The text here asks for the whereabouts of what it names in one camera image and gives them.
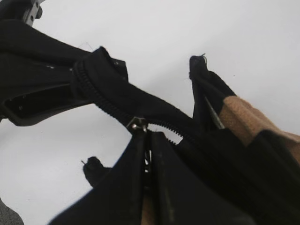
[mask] black bag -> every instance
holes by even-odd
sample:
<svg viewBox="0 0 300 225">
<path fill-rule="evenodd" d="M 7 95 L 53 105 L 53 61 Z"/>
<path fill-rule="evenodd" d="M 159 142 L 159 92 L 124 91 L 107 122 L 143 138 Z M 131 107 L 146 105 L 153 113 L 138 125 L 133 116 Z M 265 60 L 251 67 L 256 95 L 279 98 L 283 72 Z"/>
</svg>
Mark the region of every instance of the black bag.
<svg viewBox="0 0 300 225">
<path fill-rule="evenodd" d="M 190 118 L 131 85 L 104 48 L 85 52 L 12 20 L 0 22 L 0 47 L 0 120 L 30 126 L 95 103 L 132 134 L 113 168 L 84 168 L 94 188 L 50 225 L 300 224 L 300 137 L 238 98 L 203 56 L 190 60 Z"/>
</svg>

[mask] zipper pull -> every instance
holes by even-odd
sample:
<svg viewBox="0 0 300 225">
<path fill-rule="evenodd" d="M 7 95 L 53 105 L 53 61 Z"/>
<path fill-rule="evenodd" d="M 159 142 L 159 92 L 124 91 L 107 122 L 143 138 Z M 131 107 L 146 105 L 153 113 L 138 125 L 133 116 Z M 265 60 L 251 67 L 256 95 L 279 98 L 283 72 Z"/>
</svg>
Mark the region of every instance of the zipper pull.
<svg viewBox="0 0 300 225">
<path fill-rule="evenodd" d="M 143 132 L 147 132 L 148 123 L 145 118 L 134 117 L 126 126 L 126 128 L 130 132 L 134 132 L 137 130 L 143 130 Z"/>
</svg>

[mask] beige fabric panel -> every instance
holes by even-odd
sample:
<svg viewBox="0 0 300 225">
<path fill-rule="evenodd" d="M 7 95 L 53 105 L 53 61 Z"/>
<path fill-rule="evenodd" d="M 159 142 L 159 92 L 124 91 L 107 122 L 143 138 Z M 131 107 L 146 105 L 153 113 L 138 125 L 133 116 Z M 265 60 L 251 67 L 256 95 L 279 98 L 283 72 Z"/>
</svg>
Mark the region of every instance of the beige fabric panel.
<svg viewBox="0 0 300 225">
<path fill-rule="evenodd" d="M 284 138 L 287 148 L 300 163 L 300 136 L 281 131 L 258 109 L 237 96 L 227 97 L 223 102 L 220 120 L 245 146 L 261 131 L 271 130 Z"/>
</svg>

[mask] black fabric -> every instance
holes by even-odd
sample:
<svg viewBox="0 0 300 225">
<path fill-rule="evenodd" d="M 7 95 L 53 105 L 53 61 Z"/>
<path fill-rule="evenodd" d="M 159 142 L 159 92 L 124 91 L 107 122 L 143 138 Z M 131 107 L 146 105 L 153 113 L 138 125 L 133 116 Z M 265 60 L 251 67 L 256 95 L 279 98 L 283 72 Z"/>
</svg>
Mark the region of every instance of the black fabric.
<svg viewBox="0 0 300 225">
<path fill-rule="evenodd" d="M 235 93 L 224 83 L 224 81 L 214 72 L 211 72 L 206 67 L 206 62 L 203 56 L 193 56 L 190 59 L 190 79 L 193 84 L 193 89 L 202 92 L 202 97 L 206 97 L 219 114 L 223 107 L 223 99 L 228 96 L 235 96 Z"/>
<path fill-rule="evenodd" d="M 209 190 L 180 160 L 163 133 L 153 133 L 151 144 L 159 224 L 255 225 L 250 216 Z"/>
<path fill-rule="evenodd" d="M 110 172 L 49 225 L 139 225 L 146 145 L 144 133 L 133 136 Z"/>
<path fill-rule="evenodd" d="M 124 126 L 134 117 L 140 117 L 145 118 L 148 123 L 174 126 L 174 130 L 181 130 L 190 134 L 189 136 L 201 135 L 198 124 L 186 114 L 122 79 L 104 48 L 100 47 L 83 61 L 78 62 L 74 71 L 78 80 L 77 85 L 100 108 L 103 109 L 104 105 L 99 101 L 99 96 L 113 105 L 115 111 L 128 115 L 127 118 L 114 115 Z M 92 85 L 87 85 L 83 74 L 87 75 Z"/>
<path fill-rule="evenodd" d="M 88 158 L 88 162 L 83 166 L 85 178 L 92 187 L 95 187 L 110 170 L 111 168 L 104 167 L 95 156 Z"/>
</svg>

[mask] tan fabric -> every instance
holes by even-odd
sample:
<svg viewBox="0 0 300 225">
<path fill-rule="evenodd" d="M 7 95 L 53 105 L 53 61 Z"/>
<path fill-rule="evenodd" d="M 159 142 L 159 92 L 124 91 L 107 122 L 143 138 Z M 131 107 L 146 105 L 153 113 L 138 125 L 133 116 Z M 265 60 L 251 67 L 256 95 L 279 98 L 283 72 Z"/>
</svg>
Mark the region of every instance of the tan fabric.
<svg viewBox="0 0 300 225">
<path fill-rule="evenodd" d="M 284 138 L 287 148 L 300 163 L 300 136 L 281 131 L 259 110 L 237 96 L 227 97 L 223 102 L 220 120 L 245 146 L 261 131 L 271 130 Z"/>
<path fill-rule="evenodd" d="M 154 225 L 154 209 L 150 195 L 145 194 L 142 203 L 142 222 L 141 225 Z"/>
</svg>

